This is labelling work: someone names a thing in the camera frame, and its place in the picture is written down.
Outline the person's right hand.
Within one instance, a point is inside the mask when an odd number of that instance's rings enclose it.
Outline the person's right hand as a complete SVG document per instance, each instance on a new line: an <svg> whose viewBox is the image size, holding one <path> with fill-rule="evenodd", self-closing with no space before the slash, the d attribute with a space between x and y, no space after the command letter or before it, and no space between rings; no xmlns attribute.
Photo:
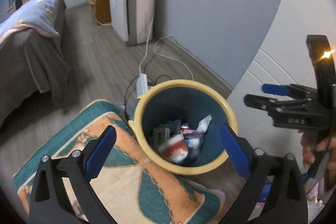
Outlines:
<svg viewBox="0 0 336 224"><path fill-rule="evenodd" d="M312 144L308 140L308 134L304 131L299 131L302 133L301 145L302 145L302 156L303 156L303 166L305 168L310 167L315 162L315 156L311 148ZM329 162L327 165L328 170L335 170L335 136L329 140L329 138L323 139L320 143L315 146L317 152L330 150Z"/></svg>

